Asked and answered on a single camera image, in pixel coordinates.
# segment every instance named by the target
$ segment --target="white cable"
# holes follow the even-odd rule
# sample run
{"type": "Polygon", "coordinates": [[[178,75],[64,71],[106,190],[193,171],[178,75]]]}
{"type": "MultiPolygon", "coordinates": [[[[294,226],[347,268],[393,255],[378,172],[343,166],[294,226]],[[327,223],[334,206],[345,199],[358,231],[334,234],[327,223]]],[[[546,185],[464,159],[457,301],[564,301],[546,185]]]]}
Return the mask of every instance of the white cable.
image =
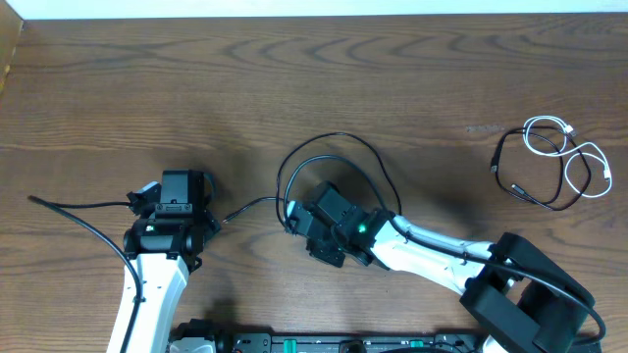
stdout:
{"type": "MultiPolygon", "coordinates": [[[[610,188],[612,187],[612,174],[610,172],[610,165],[608,164],[608,160],[606,159],[606,156],[604,155],[604,153],[602,152],[602,150],[598,147],[597,144],[593,143],[593,142],[585,142],[581,145],[577,145],[576,147],[568,150],[568,151],[563,151],[565,149],[565,147],[567,146],[567,136],[566,134],[571,134],[572,136],[575,135],[575,130],[574,128],[569,125],[568,123],[566,123],[563,119],[558,118],[558,117],[553,117],[553,116],[537,116],[537,117],[533,117],[528,119],[524,124],[523,127],[525,129],[525,133],[523,133],[523,143],[525,143],[526,147],[528,147],[528,149],[534,153],[537,154],[539,156],[546,156],[546,157],[561,157],[561,156],[566,156],[569,154],[572,154],[576,151],[578,151],[579,149],[581,149],[582,147],[585,147],[587,145],[593,146],[596,150],[598,150],[598,152],[600,153],[600,156],[602,156],[601,158],[593,155],[591,153],[584,153],[583,155],[589,156],[589,157],[593,157],[595,159],[597,159],[598,161],[600,161],[603,165],[603,177],[606,181],[608,181],[608,188],[596,195],[587,195],[585,193],[582,194],[582,196],[584,197],[588,197],[588,198],[596,198],[596,197],[600,197],[600,196],[604,196],[606,195],[609,191],[610,188]],[[532,125],[538,121],[551,121],[556,123],[558,126],[560,126],[560,129],[562,129],[563,132],[563,142],[562,142],[562,148],[560,148],[559,152],[542,152],[539,151],[538,149],[532,147],[532,145],[530,145],[529,142],[529,133],[530,130],[532,129],[532,125]]],[[[571,188],[576,191],[576,193],[580,193],[580,191],[573,185],[573,183],[571,182],[571,180],[569,179],[569,175],[568,175],[568,171],[569,171],[569,164],[571,163],[571,160],[574,159],[574,157],[578,156],[578,154],[574,154],[573,156],[571,156],[571,158],[569,158],[569,160],[567,161],[567,165],[565,166],[565,171],[564,171],[564,175],[565,175],[565,179],[567,180],[567,182],[569,183],[569,186],[571,186],[571,188]]]]}

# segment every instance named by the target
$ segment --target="wooden tabletop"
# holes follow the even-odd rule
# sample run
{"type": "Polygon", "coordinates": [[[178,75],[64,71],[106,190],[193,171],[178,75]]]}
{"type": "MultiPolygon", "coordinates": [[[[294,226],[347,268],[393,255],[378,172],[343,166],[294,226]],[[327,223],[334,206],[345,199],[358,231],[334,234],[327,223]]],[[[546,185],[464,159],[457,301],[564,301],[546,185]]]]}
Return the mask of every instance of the wooden tabletop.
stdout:
{"type": "MultiPolygon", "coordinates": [[[[381,151],[404,215],[452,236],[531,240],[596,297],[606,352],[628,349],[628,16],[423,16],[29,22],[0,102],[0,351],[105,350],[122,293],[120,259],[84,229],[26,201],[125,200],[163,170],[214,174],[224,217],[271,195],[308,137],[356,133],[381,151]],[[500,191],[489,164],[505,129],[563,117],[605,152],[614,187],[553,213],[500,191]]],[[[319,153],[376,161],[341,137],[319,153]]],[[[509,139],[501,165],[540,197],[558,163],[509,139]]],[[[592,162],[591,190],[602,190],[592,162]]],[[[334,162],[308,168],[295,197],[336,182],[372,192],[334,162]]],[[[565,187],[560,200],[574,195],[565,187]]],[[[125,208],[77,212],[119,244],[125,208]]],[[[285,234],[271,204],[208,244],[175,324],[191,318],[276,332],[477,328],[458,296],[410,274],[336,269],[285,234]]],[[[594,330],[588,321],[586,328],[594,330]]]]}

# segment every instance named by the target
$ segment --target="white wall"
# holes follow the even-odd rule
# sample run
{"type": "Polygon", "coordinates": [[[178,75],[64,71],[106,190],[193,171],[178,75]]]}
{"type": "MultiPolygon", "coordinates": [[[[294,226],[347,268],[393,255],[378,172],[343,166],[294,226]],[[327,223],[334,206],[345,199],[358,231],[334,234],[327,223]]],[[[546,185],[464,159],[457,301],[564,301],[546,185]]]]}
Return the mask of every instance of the white wall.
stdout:
{"type": "Polygon", "coordinates": [[[25,20],[628,12],[628,0],[8,0],[25,20]]]}

